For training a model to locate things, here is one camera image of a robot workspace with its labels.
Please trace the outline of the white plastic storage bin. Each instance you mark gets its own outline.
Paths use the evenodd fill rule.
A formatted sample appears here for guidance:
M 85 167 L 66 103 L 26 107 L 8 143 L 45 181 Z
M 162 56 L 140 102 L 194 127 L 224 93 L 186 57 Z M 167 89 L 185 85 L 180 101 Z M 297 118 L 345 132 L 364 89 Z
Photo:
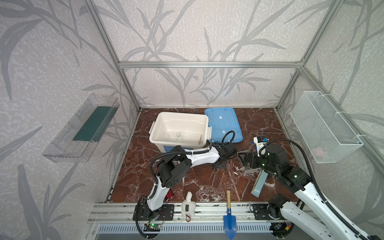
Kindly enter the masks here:
M 158 134 L 162 132 L 173 132 L 173 142 L 158 141 Z M 177 142 L 177 132 L 182 133 L 182 142 Z M 209 118 L 206 115 L 161 112 L 152 123 L 149 134 L 150 142 L 162 153 L 166 153 L 175 146 L 192 150 L 202 149 L 211 139 L 212 128 L 209 127 Z

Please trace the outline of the blue plastic bin lid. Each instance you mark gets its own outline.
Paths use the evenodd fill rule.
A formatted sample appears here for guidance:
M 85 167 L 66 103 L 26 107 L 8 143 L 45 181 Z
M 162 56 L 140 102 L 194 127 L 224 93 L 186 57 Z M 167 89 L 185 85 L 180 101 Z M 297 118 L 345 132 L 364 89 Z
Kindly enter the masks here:
M 233 108 L 205 109 L 205 115 L 209 118 L 209 127 L 212 128 L 212 136 L 209 142 L 221 142 L 229 131 L 235 132 L 233 143 L 243 141 L 241 127 Z

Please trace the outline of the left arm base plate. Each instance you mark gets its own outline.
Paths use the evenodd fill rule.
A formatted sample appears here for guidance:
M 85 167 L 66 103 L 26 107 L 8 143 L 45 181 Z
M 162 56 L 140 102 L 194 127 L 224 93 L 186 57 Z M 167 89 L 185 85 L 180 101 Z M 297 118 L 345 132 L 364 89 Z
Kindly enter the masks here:
M 159 209 L 152 211 L 148 204 L 136 205 L 133 214 L 134 221 L 171 221 L 174 218 L 175 205 L 164 204 Z

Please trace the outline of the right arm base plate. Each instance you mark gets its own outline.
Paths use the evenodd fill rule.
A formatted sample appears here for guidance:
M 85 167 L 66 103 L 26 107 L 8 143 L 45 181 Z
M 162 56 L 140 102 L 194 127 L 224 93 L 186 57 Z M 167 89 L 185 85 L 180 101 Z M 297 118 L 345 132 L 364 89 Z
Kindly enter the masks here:
M 271 215 L 268 203 L 256 203 L 250 205 L 250 211 L 254 214 L 255 220 L 280 220 L 281 217 Z

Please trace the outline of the clear acrylic test tube rack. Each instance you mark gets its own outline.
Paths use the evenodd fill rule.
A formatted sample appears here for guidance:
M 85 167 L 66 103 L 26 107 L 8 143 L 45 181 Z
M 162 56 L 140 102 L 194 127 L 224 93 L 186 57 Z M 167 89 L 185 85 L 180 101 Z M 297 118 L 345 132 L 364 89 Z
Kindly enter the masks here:
M 256 169 L 247 169 L 247 168 L 241 168 L 239 170 L 240 172 L 240 176 L 247 176 L 247 175 L 253 175 L 255 173 L 259 173 L 261 171 L 260 168 L 256 168 Z

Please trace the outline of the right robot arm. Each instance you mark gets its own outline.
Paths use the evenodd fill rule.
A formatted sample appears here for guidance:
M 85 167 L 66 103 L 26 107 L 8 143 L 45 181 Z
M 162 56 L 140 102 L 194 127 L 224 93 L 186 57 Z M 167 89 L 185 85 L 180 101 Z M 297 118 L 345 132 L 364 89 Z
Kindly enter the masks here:
M 243 163 L 262 169 L 299 200 L 313 213 L 305 213 L 284 195 L 279 194 L 269 201 L 269 215 L 273 219 L 283 218 L 315 240 L 377 240 L 348 219 L 320 190 L 312 175 L 292 166 L 285 149 L 275 141 L 260 143 L 255 152 L 238 154 Z

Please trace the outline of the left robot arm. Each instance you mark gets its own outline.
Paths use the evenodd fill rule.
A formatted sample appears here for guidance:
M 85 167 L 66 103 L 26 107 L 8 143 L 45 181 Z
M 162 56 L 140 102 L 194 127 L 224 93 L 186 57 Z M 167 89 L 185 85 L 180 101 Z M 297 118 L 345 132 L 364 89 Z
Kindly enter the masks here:
M 163 153 L 151 160 L 150 174 L 155 180 L 150 195 L 146 198 L 145 206 L 148 211 L 155 212 L 162 208 L 169 190 L 176 186 L 191 168 L 209 164 L 214 169 L 224 169 L 230 158 L 237 154 L 233 143 L 236 136 L 230 131 L 232 138 L 226 140 L 228 134 L 221 142 L 211 142 L 209 147 L 199 150 L 184 150 L 181 146 Z

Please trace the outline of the small clear glass beaker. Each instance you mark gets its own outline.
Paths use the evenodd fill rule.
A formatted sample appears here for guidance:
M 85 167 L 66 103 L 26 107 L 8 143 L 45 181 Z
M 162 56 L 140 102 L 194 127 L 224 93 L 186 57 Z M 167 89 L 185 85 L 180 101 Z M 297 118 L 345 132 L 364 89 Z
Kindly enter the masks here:
M 177 142 L 182 142 L 183 141 L 182 133 L 180 133 L 180 132 L 176 133 L 176 140 L 177 140 Z

